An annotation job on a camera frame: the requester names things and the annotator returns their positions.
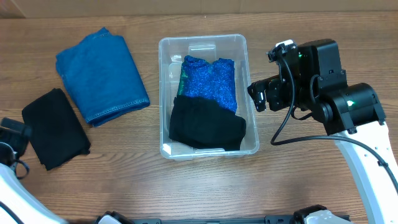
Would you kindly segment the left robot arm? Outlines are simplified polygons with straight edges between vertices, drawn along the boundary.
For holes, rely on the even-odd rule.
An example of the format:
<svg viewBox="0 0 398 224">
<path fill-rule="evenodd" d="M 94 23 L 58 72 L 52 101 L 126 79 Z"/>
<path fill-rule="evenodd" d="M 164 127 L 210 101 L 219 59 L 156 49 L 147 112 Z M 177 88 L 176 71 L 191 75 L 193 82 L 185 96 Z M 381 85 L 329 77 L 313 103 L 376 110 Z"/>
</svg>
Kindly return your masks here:
<svg viewBox="0 0 398 224">
<path fill-rule="evenodd" d="M 66 223 L 21 184 L 30 167 L 21 160 L 31 129 L 19 121 L 1 120 L 1 223 Z"/>
</svg>

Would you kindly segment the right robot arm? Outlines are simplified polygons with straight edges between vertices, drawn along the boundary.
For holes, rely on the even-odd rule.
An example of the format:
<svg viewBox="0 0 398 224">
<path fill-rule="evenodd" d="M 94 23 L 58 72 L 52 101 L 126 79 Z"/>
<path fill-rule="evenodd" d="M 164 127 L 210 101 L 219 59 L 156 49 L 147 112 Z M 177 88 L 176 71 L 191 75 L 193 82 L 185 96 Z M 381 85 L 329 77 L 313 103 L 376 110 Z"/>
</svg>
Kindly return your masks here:
<svg viewBox="0 0 398 224">
<path fill-rule="evenodd" d="M 382 104 L 366 84 L 348 85 L 338 44 L 321 39 L 279 42 L 267 54 L 276 76 L 248 87 L 258 111 L 295 110 L 325 128 L 353 175 L 369 223 L 397 222 L 397 162 Z"/>
</svg>

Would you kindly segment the blue sequin sparkly garment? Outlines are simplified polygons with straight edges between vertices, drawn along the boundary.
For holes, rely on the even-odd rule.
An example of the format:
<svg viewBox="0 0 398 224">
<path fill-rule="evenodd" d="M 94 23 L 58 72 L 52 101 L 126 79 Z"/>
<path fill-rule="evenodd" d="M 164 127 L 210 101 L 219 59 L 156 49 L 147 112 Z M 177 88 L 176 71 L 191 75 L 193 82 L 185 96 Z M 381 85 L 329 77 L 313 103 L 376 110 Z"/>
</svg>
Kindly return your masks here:
<svg viewBox="0 0 398 224">
<path fill-rule="evenodd" d="M 235 62 L 219 58 L 210 63 L 187 55 L 181 65 L 178 95 L 215 100 L 222 108 L 236 112 Z"/>
</svg>

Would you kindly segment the clear plastic storage bin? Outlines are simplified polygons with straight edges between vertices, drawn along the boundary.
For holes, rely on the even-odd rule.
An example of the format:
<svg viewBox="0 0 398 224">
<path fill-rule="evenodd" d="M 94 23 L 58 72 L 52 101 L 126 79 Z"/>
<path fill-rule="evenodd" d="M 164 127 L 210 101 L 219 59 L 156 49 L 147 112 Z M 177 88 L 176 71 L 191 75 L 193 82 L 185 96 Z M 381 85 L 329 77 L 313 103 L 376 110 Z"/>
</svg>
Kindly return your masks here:
<svg viewBox="0 0 398 224">
<path fill-rule="evenodd" d="M 219 58 L 234 61 L 236 90 L 236 115 L 246 120 L 246 135 L 238 151 L 219 149 L 195 149 L 169 138 L 170 116 L 174 107 L 184 57 L 201 58 L 214 62 Z M 191 37 L 166 37 L 159 42 L 159 117 L 160 153 L 166 159 L 177 161 L 198 157 L 243 157 L 259 149 L 259 135 L 254 102 L 248 94 L 251 84 L 246 39 L 241 34 L 208 35 Z"/>
</svg>

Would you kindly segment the black cloth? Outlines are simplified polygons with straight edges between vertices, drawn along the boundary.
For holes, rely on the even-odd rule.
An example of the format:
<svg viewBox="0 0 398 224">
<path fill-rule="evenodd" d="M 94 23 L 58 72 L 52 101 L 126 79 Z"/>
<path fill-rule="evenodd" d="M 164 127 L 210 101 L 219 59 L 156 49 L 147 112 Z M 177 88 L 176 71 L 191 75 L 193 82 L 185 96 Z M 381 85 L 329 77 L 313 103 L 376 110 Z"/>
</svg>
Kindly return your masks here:
<svg viewBox="0 0 398 224">
<path fill-rule="evenodd" d="M 27 105 L 22 117 L 32 130 L 30 143 L 47 170 L 90 153 L 88 136 L 61 89 L 54 88 Z"/>
</svg>

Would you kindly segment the black garment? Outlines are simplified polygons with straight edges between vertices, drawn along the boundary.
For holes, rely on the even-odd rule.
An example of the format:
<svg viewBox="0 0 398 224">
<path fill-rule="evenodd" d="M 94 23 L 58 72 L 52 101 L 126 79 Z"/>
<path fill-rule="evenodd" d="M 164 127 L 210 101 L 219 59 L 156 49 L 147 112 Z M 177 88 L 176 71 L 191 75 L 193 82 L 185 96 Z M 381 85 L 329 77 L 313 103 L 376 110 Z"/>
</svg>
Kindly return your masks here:
<svg viewBox="0 0 398 224">
<path fill-rule="evenodd" d="M 246 120 L 215 100 L 178 95 L 170 117 L 169 138 L 197 149 L 238 151 Z"/>
</svg>

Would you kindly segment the blue denim garment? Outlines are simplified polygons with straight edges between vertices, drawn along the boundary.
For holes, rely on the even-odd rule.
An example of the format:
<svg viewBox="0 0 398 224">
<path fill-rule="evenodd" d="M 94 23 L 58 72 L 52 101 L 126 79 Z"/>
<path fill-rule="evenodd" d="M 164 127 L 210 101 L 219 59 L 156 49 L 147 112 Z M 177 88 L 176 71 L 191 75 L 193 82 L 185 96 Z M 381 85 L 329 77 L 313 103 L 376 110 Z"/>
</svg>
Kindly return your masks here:
<svg viewBox="0 0 398 224">
<path fill-rule="evenodd" d="M 150 105 L 124 37 L 103 27 L 56 55 L 66 91 L 93 127 Z"/>
</svg>

